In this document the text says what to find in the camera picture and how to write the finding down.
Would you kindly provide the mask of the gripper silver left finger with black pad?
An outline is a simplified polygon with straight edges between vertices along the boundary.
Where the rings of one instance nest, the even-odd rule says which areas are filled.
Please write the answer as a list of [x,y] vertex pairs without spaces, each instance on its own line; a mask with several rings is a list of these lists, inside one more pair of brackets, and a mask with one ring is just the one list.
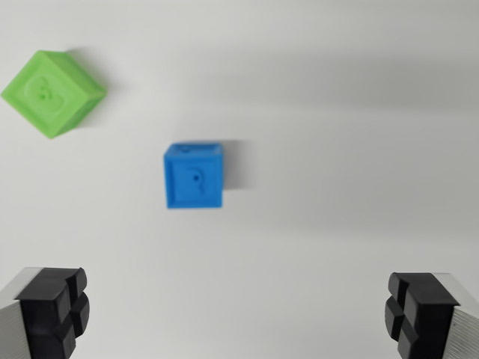
[[88,325],[85,270],[26,267],[1,289],[1,357],[70,358]]

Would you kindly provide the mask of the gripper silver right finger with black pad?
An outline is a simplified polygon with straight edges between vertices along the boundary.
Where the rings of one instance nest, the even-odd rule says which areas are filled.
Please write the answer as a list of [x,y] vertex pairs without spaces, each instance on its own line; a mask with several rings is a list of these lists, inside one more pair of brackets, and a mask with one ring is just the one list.
[[405,359],[477,358],[478,300],[449,273],[391,273],[385,326]]

